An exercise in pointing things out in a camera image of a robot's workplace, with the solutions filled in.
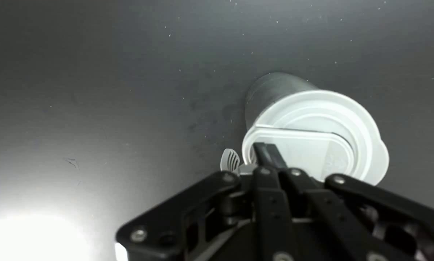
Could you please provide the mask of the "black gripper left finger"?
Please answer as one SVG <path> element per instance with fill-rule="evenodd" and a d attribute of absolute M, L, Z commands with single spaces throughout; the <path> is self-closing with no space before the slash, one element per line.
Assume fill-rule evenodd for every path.
<path fill-rule="evenodd" d="M 284 229 L 291 225 L 289 200 L 278 171 L 286 168 L 273 144 L 255 144 L 257 167 L 251 176 L 231 171 L 210 174 L 174 197 L 120 226 L 116 244 L 126 261 L 190 261 L 222 234 L 254 231 L 261 258 L 287 254 Z"/>

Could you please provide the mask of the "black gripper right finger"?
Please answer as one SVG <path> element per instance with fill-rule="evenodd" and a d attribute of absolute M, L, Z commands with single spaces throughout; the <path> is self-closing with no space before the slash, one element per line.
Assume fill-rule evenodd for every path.
<path fill-rule="evenodd" d="M 434 261 L 434 209 L 345 174 L 283 170 L 293 219 L 318 226 L 338 261 Z"/>

